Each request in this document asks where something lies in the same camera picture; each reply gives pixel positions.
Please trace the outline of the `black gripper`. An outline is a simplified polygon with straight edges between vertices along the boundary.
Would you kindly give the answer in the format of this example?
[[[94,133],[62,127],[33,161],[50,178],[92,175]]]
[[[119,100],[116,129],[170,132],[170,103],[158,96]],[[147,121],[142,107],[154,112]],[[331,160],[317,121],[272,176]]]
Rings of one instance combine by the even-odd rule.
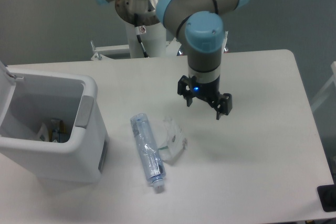
[[[177,83],[177,93],[186,100],[187,106],[191,106],[194,97],[207,102],[216,111],[216,119],[219,120],[222,115],[229,115],[233,108],[232,95],[219,92],[219,81],[220,77],[212,82],[200,83],[195,76],[182,76]]]

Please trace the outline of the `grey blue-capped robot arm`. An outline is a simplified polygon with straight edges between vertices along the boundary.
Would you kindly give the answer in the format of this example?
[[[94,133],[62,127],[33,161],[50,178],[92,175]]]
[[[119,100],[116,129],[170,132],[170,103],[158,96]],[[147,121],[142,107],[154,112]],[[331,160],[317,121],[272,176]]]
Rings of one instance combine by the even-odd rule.
[[[250,0],[96,0],[114,3],[118,16],[130,26],[128,44],[132,58],[165,54],[165,36],[159,25],[181,43],[187,55],[188,74],[177,84],[177,92],[188,105],[194,98],[208,103],[219,118],[233,107],[232,96],[220,93],[221,59],[225,30],[221,15]]]

